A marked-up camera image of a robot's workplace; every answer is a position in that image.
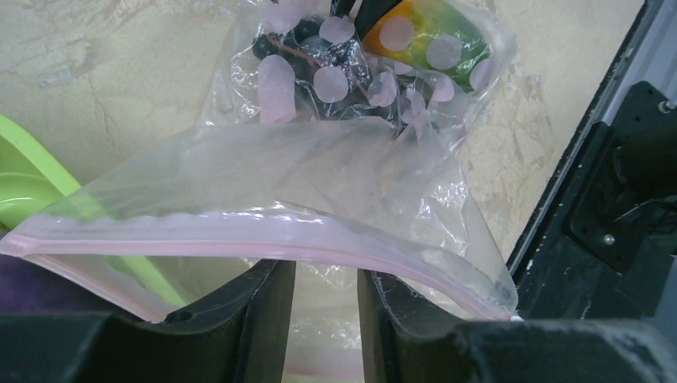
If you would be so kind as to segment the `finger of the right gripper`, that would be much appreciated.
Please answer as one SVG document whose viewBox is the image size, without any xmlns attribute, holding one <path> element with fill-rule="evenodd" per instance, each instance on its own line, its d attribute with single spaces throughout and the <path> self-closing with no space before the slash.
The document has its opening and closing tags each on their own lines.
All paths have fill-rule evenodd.
<svg viewBox="0 0 677 383">
<path fill-rule="evenodd" d="M 358 36 L 364 38 L 388 12 L 402 0 L 363 0 L 354 18 Z"/>
</svg>

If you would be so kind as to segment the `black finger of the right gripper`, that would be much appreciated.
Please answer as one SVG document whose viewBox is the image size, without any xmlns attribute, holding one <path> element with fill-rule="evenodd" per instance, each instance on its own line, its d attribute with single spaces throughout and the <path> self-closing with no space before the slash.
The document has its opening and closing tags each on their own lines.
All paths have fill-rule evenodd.
<svg viewBox="0 0 677 383">
<path fill-rule="evenodd" d="M 330 16 L 343 17 L 350 15 L 355 0 L 331 0 Z"/>
</svg>

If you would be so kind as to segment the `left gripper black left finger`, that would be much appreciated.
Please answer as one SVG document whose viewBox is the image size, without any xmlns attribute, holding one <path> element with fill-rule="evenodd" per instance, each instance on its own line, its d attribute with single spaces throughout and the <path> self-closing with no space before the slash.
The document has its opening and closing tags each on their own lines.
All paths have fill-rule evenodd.
<svg viewBox="0 0 677 383">
<path fill-rule="evenodd" d="M 261 260 L 163 322 L 3 314 L 4 382 L 279 382 L 296 265 Z"/>
</svg>

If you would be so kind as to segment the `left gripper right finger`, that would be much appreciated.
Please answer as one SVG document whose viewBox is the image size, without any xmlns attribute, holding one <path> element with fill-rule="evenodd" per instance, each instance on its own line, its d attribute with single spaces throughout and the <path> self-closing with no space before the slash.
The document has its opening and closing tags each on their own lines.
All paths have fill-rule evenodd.
<svg viewBox="0 0 677 383">
<path fill-rule="evenodd" d="M 676 353 L 628 320 L 465 321 L 399 278 L 358 272 L 368 382 L 673 382 Z"/>
</svg>

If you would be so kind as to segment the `orange green fake mango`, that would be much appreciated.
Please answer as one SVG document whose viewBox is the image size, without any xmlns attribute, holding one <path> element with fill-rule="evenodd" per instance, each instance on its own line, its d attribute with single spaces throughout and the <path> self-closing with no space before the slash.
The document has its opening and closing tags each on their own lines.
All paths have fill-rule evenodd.
<svg viewBox="0 0 677 383">
<path fill-rule="evenodd" d="M 484 89 L 495 65 L 479 28 L 446 1 L 402 1 L 361 41 L 369 53 L 444 73 L 467 93 Z"/>
</svg>

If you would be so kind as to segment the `clear zip top bag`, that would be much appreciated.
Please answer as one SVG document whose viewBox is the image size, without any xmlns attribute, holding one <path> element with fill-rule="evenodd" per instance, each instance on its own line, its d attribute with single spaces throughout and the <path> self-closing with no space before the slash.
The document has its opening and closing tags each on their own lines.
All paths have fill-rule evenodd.
<svg viewBox="0 0 677 383">
<path fill-rule="evenodd" d="M 446 2 L 489 43 L 491 78 L 467 93 L 444 73 L 407 65 L 449 85 L 402 132 L 374 116 L 261 122 L 252 39 L 307 16 L 335 16 L 328 1 L 243 2 L 197 125 L 33 213 L 2 237 L 1 252 L 120 309 L 70 314 L 152 324 L 261 260 L 293 262 L 281 381 L 364 381 L 360 270 L 399 278 L 462 320 L 516 319 L 515 284 L 456 155 L 513 59 L 516 38 L 489 12 Z M 354 26 L 357 13 L 336 18 Z M 113 256 L 149 258 L 187 304 L 110 274 L 102 260 Z"/>
</svg>

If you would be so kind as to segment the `purple fake eggplant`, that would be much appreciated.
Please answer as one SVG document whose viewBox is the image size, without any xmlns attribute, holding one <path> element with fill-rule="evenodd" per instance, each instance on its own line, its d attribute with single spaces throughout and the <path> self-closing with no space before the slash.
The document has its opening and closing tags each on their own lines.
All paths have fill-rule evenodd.
<svg viewBox="0 0 677 383">
<path fill-rule="evenodd" d="M 119 312 L 112 303 L 33 263 L 1 256 L 1 311 L 23 314 Z"/>
</svg>

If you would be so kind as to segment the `green plastic tray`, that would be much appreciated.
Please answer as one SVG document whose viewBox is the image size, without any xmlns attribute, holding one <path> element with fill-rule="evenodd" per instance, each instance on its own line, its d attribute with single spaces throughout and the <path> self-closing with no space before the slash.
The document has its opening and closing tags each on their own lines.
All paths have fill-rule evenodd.
<svg viewBox="0 0 677 383">
<path fill-rule="evenodd" d="M 14 229 L 33 213 L 80 188 L 81 184 L 38 140 L 8 117 L 2 116 L 2 234 Z M 159 267 L 154 265 L 147 257 L 120 258 L 113 256 L 103 258 L 102 262 L 108 268 L 110 274 L 118 278 L 136 278 L 139 286 L 157 292 L 169 304 L 174 306 L 187 304 L 184 295 L 161 274 Z"/>
</svg>

